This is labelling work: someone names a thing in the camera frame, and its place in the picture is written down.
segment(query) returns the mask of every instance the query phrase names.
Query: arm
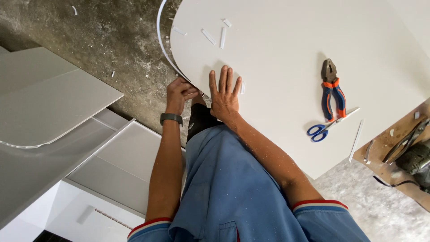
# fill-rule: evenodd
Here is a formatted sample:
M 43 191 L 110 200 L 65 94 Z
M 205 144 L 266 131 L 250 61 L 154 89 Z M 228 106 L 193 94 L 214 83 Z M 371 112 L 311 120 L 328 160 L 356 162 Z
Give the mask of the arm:
M 174 80 L 167 86 L 166 113 L 181 115 L 185 101 L 198 94 L 198 90 L 183 78 Z M 174 120 L 165 120 L 149 182 L 146 221 L 160 217 L 173 219 L 181 199 L 182 174 L 179 124 Z
M 226 65 L 222 67 L 219 90 L 216 86 L 215 72 L 210 72 L 211 114 L 238 135 L 257 161 L 276 180 L 291 205 L 304 200 L 323 200 L 293 159 L 240 116 L 237 94 L 242 78 L 237 79 L 233 93 L 232 83 L 232 68 L 227 69 Z

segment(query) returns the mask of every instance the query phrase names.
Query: black shorts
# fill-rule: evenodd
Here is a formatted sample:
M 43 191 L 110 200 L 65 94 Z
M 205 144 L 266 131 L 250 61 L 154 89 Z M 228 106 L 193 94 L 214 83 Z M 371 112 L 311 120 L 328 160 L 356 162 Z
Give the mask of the black shorts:
M 201 131 L 213 126 L 224 124 L 211 115 L 211 109 L 203 104 L 195 103 L 191 107 L 190 122 L 188 123 L 187 142 Z

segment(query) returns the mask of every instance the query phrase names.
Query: shirt sleeve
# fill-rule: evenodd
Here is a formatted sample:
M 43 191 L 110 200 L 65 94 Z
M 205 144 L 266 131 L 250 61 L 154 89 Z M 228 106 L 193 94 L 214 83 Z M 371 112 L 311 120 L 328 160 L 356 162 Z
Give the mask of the shirt sleeve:
M 150 220 L 134 228 L 127 237 L 127 242 L 171 242 L 167 232 L 171 223 L 172 220 L 168 217 Z
M 309 242 L 370 242 L 341 202 L 301 201 L 292 210 Z

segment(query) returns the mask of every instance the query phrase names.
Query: man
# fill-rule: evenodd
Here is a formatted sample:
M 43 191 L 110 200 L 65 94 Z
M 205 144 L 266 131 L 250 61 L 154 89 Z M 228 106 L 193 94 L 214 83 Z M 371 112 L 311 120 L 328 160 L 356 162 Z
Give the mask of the man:
M 369 241 L 345 205 L 324 200 L 295 162 L 240 116 L 242 78 L 233 92 L 232 79 L 232 68 L 223 66 L 217 89 L 215 72 L 209 73 L 210 109 L 184 79 L 167 87 L 166 114 L 172 115 L 161 117 L 147 222 L 128 241 Z M 181 198 L 179 116 L 191 98 Z

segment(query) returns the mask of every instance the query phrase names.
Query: orange and blue pliers handle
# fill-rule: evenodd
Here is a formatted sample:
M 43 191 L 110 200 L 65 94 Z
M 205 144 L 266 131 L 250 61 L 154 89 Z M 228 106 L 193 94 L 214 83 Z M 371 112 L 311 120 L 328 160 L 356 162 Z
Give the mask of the orange and blue pliers handle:
M 342 118 L 347 116 L 346 114 L 346 99 L 345 95 L 342 92 L 339 86 L 339 78 L 336 79 L 334 83 L 323 82 L 324 94 L 322 95 L 322 110 L 324 111 L 324 115 L 326 116 L 329 122 L 335 120 L 335 116 L 332 111 L 332 107 L 330 105 L 330 99 L 332 97 L 332 93 L 335 96 L 335 99 L 338 103 L 338 113 Z

